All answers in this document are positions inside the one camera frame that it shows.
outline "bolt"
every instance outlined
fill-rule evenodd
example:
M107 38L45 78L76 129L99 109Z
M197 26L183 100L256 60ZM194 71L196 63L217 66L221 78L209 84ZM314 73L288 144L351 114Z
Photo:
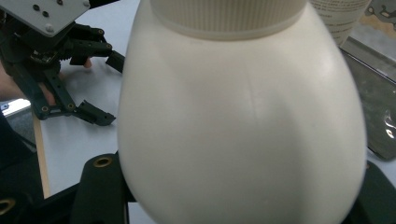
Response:
M82 4L84 5L84 7L90 7L91 6L90 5L90 1L88 1L88 0L82 1Z
M53 32L53 26L50 23L46 24L46 31L52 33Z
M33 9L34 9L35 11L39 11L39 10L40 10L40 6L38 6L38 5L33 5Z

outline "bottle body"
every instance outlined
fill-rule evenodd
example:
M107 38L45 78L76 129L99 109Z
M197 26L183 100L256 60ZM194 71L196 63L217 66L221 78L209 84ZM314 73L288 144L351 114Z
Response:
M363 175L363 116L311 6L274 35L212 41L166 28L142 1L126 58L120 162L154 220L342 221Z
M370 0L310 0L310 2L338 46L344 44L352 28L370 4Z

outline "bottle cap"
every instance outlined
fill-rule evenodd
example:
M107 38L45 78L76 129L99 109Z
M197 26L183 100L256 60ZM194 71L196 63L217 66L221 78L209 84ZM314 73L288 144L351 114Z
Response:
M300 17L306 0L150 0L157 17L185 35L246 39L286 29Z

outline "label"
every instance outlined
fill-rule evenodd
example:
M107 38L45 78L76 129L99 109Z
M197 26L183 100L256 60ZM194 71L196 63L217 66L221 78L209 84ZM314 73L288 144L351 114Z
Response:
M370 0L310 0L323 19L335 43L341 46Z

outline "white plastic bottle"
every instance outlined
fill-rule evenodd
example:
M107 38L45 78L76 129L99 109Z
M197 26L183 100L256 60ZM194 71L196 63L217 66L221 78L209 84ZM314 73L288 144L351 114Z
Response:
M310 0L332 38L342 46L371 0Z
M340 223L365 131L338 48L304 0L142 0L120 162L158 223Z

